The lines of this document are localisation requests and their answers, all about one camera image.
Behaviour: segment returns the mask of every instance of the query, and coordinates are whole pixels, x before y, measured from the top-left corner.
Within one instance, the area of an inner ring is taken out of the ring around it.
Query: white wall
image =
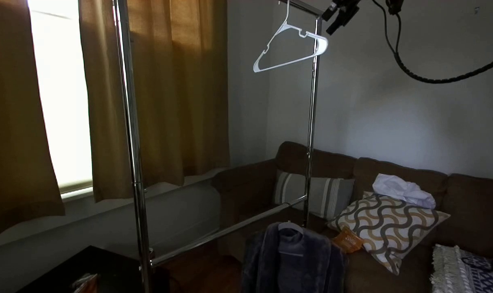
[[[322,8],[330,4],[305,2]],[[271,12],[270,30],[231,26],[234,39],[250,44],[247,49],[255,52],[253,61],[281,23],[283,7],[268,2],[248,5],[257,5],[258,12]],[[265,13],[257,13],[255,18],[248,15],[244,12],[237,18],[250,25],[268,23],[260,20]],[[401,20],[401,59],[421,75],[452,77],[493,61],[493,0],[405,2]],[[289,23],[309,28],[312,18],[291,10]],[[410,80],[390,57],[382,36],[380,12],[369,0],[361,2],[353,22],[328,41],[318,80],[317,148],[493,178],[493,70],[440,87]],[[274,44],[274,62],[309,52],[309,46],[294,36],[281,38]],[[239,52],[229,52],[231,65]],[[270,158],[283,140],[305,144],[310,62],[253,78],[234,75],[231,80],[232,105],[244,105],[240,111],[231,109],[231,122],[253,116],[257,124],[255,131],[247,126],[232,129],[232,140],[239,142],[234,155],[239,153],[237,148],[253,148],[257,157]],[[239,93],[244,88],[250,91],[252,80],[268,85],[266,90],[253,90],[257,95],[261,91],[266,103]]]
[[[52,222],[81,218],[81,214],[91,214],[91,209],[105,210],[109,205],[118,205],[118,202],[107,201],[82,207],[69,205],[65,218],[39,218],[35,223],[48,227]],[[198,240],[218,230],[219,225],[219,197],[208,181],[156,196],[146,202],[146,207],[149,245],[156,256]],[[34,223],[22,223],[17,227],[17,231],[27,225],[34,228]],[[133,205],[123,205],[95,217],[82,217],[82,220],[21,241],[3,245],[0,246],[0,293],[17,292],[87,246],[138,259],[135,243]]]

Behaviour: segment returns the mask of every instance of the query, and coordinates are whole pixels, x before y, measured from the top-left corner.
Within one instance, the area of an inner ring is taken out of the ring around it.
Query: window
[[[78,0],[29,0],[29,10],[50,158],[66,197],[92,178]]]

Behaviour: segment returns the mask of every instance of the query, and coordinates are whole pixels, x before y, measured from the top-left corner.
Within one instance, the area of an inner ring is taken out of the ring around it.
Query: clothing rack
[[[314,33],[320,35],[322,31],[322,20],[320,10],[301,2],[301,0],[289,0],[289,5],[309,13],[315,18],[314,22]],[[307,132],[307,168],[305,168],[305,184],[304,184],[304,196],[291,204],[281,204],[271,210],[250,217],[244,222],[239,222],[229,228],[219,230],[214,235],[206,236],[205,240],[187,245],[178,248],[172,253],[167,253],[161,258],[151,259],[149,241],[148,241],[148,217],[146,217],[146,205],[143,196],[143,184],[141,184],[141,166],[139,166],[139,140],[138,140],[138,124],[136,124],[136,105],[135,105],[135,85],[133,85],[133,65],[131,65],[131,46],[130,46],[130,30],[128,30],[128,5],[126,0],[112,0],[113,8],[113,23],[115,23],[115,39],[117,39],[117,54],[120,64],[120,83],[122,83],[122,100],[123,100],[123,114],[125,114],[125,131],[126,131],[126,145],[128,145],[128,163],[131,173],[131,192],[133,192],[133,210],[135,210],[135,225],[136,225],[136,243],[138,243],[138,254],[141,264],[141,285],[144,293],[151,293],[151,271],[157,264],[178,256],[182,253],[191,251],[198,246],[203,246],[209,241],[214,241],[221,236],[226,236],[235,230],[240,230],[253,222],[258,222],[265,217],[279,214],[281,210],[304,202],[304,220],[302,227],[309,223],[309,194],[310,194],[310,176],[312,176],[312,148],[314,148],[314,122],[315,122],[315,101],[317,101],[317,80],[318,80],[318,56],[312,59],[312,83],[310,83],[310,105],[309,105],[309,132]]]

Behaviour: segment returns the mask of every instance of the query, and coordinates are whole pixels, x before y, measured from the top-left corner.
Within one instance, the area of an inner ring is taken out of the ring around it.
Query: wire hanger
[[[304,31],[304,30],[301,30],[301,28],[292,26],[292,25],[287,23],[289,7],[291,5],[289,5],[289,0],[287,0],[286,2],[286,8],[284,8],[284,20],[283,20],[283,23],[276,30],[276,33],[271,36],[271,39],[266,43],[265,51],[261,51],[260,56],[257,57],[255,64],[252,65],[252,72],[258,74],[258,72],[266,72],[266,70],[279,69],[279,67],[284,67],[284,65],[289,65],[289,64],[296,64],[296,62],[302,62],[302,61],[312,59],[315,56],[322,56],[327,51],[328,41],[325,38],[322,38],[318,35],[314,35],[310,31]],[[276,64],[276,65],[270,65],[270,67],[260,69],[258,64],[260,64],[261,57],[268,52],[270,44],[273,43],[273,39],[279,33],[287,31],[287,30],[297,31],[299,38],[310,38],[310,39],[314,39],[314,44],[317,44],[317,46],[314,46],[314,52],[310,56],[305,56],[305,57],[301,57],[301,59],[294,59],[294,61],[289,61],[289,62],[283,62],[283,64]]]

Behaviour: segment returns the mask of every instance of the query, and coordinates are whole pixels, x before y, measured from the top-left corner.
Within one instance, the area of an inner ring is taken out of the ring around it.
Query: black cable
[[[413,74],[411,70],[406,69],[406,65],[403,64],[403,61],[401,61],[401,57],[398,54],[398,44],[400,44],[400,39],[401,39],[401,18],[400,18],[400,15],[398,13],[395,15],[395,18],[397,18],[397,38],[395,38],[395,46],[392,48],[392,44],[388,41],[387,12],[375,0],[372,0],[372,4],[382,10],[382,15],[383,15],[383,35],[385,35],[387,46],[392,51],[393,61],[397,62],[398,69],[401,72],[405,72],[410,78],[418,80],[421,83],[444,85],[444,83],[455,83],[455,82],[460,82],[460,80],[466,80],[466,78],[476,77],[476,75],[479,75],[479,74],[493,69],[493,62],[489,62],[489,64],[486,64],[486,65],[483,65],[483,67],[479,67],[476,70],[471,70],[471,72],[466,72],[466,74],[462,74],[462,75],[457,75],[457,77],[450,77],[450,78],[424,78],[424,77],[419,77],[416,74]]]

